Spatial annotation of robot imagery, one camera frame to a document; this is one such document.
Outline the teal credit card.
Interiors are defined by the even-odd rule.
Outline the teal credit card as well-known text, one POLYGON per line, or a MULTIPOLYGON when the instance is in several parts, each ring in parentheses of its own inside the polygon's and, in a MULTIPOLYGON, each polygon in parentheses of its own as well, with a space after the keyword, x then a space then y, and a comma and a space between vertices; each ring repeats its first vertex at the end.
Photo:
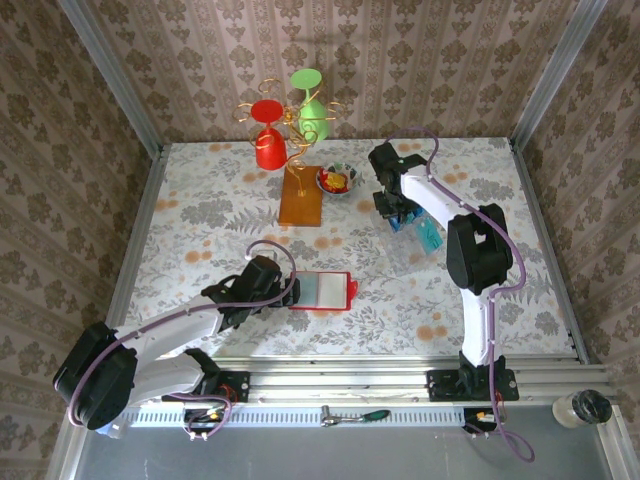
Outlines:
POLYGON ((426 255, 434 253, 443 244, 437 227, 429 218, 419 220, 415 226, 415 232, 426 255))
POLYGON ((316 308, 319 295, 319 273, 300 272, 297 279, 300 281, 300 297, 297 305, 302 308, 316 308))

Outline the red leather card holder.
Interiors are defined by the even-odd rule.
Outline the red leather card holder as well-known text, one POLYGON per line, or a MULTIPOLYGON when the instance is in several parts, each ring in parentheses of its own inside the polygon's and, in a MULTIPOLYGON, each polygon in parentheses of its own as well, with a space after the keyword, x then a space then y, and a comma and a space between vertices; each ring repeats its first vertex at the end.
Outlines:
POLYGON ((358 291, 358 282, 350 272, 318 272, 319 290, 316 308, 302 308, 297 304, 291 310, 349 311, 358 291))

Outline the clear acrylic card stand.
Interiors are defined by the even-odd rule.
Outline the clear acrylic card stand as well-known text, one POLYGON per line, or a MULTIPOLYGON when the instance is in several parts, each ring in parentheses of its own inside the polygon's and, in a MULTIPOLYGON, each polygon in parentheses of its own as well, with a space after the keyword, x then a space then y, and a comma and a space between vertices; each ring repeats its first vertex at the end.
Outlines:
POLYGON ((405 225, 404 228, 397 233, 388 233, 379 229, 378 221, 375 219, 376 213, 378 212, 374 211, 370 215, 373 229, 396 276, 408 275, 426 269, 427 260, 443 249, 444 241, 438 250, 426 255, 417 239, 415 226, 419 220, 429 218, 438 229, 437 223, 425 211, 419 220, 416 220, 410 225, 405 225))

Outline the small patterned bowl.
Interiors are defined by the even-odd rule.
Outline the small patterned bowl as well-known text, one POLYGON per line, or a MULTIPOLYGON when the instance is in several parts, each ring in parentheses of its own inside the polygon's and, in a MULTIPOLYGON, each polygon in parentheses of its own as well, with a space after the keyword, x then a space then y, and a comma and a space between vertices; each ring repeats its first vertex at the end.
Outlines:
POLYGON ((359 171, 346 162, 331 163, 316 173, 317 186, 330 196, 346 196, 360 183, 359 171))

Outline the green wine glass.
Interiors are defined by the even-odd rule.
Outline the green wine glass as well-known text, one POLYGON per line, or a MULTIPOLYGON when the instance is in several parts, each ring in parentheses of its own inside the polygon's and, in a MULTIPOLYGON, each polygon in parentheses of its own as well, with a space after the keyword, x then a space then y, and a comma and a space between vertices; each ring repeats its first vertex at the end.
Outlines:
POLYGON ((313 68, 295 71, 290 78, 291 85, 303 90, 305 98, 298 107, 299 131, 307 143, 326 139, 329 135, 328 111, 318 99, 322 74, 313 68))

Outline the aluminium front beam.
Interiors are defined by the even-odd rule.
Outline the aluminium front beam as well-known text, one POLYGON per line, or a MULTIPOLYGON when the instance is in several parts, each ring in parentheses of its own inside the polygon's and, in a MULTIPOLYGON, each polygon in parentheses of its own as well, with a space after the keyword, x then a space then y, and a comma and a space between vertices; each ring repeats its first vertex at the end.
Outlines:
MULTIPOLYGON (((250 373, 250 405, 418 407, 429 403, 427 373, 454 369, 454 357, 263 356, 218 357, 223 370, 250 373)), ((602 365, 573 358, 516 356, 506 361, 520 398, 512 406, 550 405, 557 398, 594 389, 610 400, 615 388, 602 365)))

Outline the red wine glass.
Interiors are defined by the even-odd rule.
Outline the red wine glass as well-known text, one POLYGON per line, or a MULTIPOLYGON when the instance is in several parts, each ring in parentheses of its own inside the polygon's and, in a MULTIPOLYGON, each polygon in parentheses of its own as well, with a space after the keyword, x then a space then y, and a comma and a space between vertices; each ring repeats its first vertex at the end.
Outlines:
POLYGON ((287 162, 284 137, 275 128, 283 113, 281 103, 272 99, 259 100, 251 107, 251 117, 264 125, 252 141, 255 146, 256 163, 263 170, 279 170, 287 162))

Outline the floral patterned tablecloth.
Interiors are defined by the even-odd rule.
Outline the floral patterned tablecloth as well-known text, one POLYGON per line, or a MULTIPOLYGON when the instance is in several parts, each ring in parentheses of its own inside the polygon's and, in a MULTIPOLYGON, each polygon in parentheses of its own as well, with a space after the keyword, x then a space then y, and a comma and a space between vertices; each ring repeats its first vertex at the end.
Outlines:
MULTIPOLYGON (((497 301, 498 341, 508 358, 571 358, 573 343, 552 286, 508 142, 503 138, 411 138, 394 144, 402 156, 432 159, 432 170, 460 197, 498 204, 523 259, 511 282, 517 292, 497 301)), ((343 161, 361 175, 347 196, 323 200, 319 227, 278 224, 283 175, 256 165, 238 143, 172 146, 141 258, 126 321, 139 324, 180 306, 203 288, 245 267, 245 250, 276 252, 284 271, 347 271, 358 282, 346 312, 266 309, 239 328, 201 339, 215 357, 266 355, 454 356, 464 335, 463 307, 446 270, 443 248, 427 268, 396 276, 370 215, 380 186, 369 163, 371 140, 326 140, 308 165, 343 161)))

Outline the black yellow power connector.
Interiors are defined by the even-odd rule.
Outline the black yellow power connector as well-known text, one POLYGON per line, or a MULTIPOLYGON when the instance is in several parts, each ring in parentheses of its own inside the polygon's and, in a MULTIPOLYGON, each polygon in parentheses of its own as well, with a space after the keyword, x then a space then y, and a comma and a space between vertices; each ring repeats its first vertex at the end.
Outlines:
POLYGON ((224 407, 200 410, 187 410, 184 415, 183 429, 192 439, 208 439, 223 424, 226 418, 224 407))
POLYGON ((491 434, 497 430, 497 422, 503 422, 504 416, 494 414, 490 406, 482 408, 465 408, 463 430, 469 434, 491 434))

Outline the grey metal bench panel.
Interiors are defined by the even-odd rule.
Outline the grey metal bench panel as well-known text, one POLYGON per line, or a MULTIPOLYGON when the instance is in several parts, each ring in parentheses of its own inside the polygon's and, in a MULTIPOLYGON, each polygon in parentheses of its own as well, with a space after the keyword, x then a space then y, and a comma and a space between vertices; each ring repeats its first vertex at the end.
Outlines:
POLYGON ((508 428, 534 462, 460 428, 227 426, 207 441, 136 428, 90 435, 73 480, 612 480, 596 428, 565 429, 547 407, 510 410, 508 428))

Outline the small blue white device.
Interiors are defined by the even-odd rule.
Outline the small blue white device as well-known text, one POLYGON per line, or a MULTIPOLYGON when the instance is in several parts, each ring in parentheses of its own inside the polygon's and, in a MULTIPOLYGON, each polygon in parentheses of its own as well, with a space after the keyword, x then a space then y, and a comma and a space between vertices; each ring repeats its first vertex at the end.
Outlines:
POLYGON ((127 420, 113 421, 99 429, 96 429, 95 432, 111 439, 121 439, 128 432, 129 427, 130 423, 127 420))

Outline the clear plastic cup dark lid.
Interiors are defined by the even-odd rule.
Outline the clear plastic cup dark lid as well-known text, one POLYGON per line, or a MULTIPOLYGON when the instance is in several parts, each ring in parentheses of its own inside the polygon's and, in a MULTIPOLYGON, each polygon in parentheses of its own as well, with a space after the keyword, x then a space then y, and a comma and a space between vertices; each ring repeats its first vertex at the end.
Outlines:
POLYGON ((558 398, 552 405, 555 420, 568 429, 606 423, 612 416, 610 400, 593 389, 558 398))

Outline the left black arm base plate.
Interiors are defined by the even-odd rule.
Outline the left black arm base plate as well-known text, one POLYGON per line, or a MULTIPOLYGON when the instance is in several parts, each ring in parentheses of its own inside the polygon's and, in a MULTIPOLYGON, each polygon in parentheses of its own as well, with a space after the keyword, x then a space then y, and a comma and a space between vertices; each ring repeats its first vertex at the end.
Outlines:
POLYGON ((220 371, 204 373, 196 377, 193 384, 180 387, 177 391, 161 396, 162 401, 175 402, 180 396, 204 397, 221 396, 232 404, 246 403, 249 398, 251 375, 248 371, 220 371))

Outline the aluminium table side rail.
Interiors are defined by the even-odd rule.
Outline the aluminium table side rail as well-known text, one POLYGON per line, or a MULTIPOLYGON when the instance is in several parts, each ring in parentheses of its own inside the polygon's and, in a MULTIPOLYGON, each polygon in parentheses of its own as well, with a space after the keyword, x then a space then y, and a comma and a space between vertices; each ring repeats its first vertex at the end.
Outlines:
POLYGON ((106 316, 105 322, 110 328, 122 326, 127 318, 142 254, 159 191, 163 183, 171 147, 171 144, 163 146, 157 158, 152 162, 106 316))
POLYGON ((527 204, 541 244, 541 251, 545 257, 545 262, 558 300, 558 305, 563 314, 568 335, 572 339, 576 358, 582 364, 592 364, 521 149, 514 140, 508 139, 508 144, 514 157, 514 164, 522 184, 524 195, 527 199, 527 204))

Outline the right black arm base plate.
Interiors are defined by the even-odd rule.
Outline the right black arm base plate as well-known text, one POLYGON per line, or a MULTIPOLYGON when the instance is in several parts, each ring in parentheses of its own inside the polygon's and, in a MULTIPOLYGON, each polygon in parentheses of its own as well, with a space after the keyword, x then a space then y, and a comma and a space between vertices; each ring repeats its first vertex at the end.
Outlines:
MULTIPOLYGON (((513 370, 494 372, 494 390, 505 401, 517 401, 520 398, 513 370)), ((489 401, 489 371, 479 373, 462 369, 432 370, 427 373, 427 389, 432 402, 470 402, 489 401)))

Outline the aluminium frame post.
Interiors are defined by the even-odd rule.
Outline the aluminium frame post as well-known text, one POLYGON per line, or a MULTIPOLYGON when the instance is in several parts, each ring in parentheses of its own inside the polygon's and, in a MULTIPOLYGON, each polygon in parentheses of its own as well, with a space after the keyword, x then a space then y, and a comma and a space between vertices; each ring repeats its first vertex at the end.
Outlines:
POLYGON ((143 104, 125 73, 123 63, 117 58, 115 49, 99 26, 97 17, 91 12, 89 3, 86 0, 59 0, 59 4, 138 139, 149 156, 156 160, 162 152, 163 141, 146 115, 143 104))
POLYGON ((579 0, 511 136, 523 151, 569 73, 608 0, 579 0))

